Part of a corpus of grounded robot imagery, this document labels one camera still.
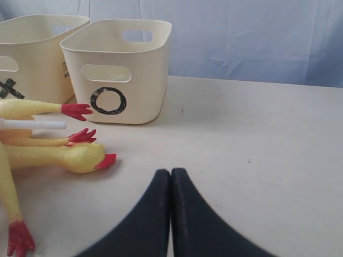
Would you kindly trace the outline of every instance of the white fabric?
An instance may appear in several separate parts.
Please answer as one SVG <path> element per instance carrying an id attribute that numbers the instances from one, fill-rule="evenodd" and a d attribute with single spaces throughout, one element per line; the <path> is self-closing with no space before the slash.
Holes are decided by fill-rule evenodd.
<path id="1" fill-rule="evenodd" d="M 343 87 L 341 0 L 3 0 L 0 13 L 162 19 L 171 75 Z"/>

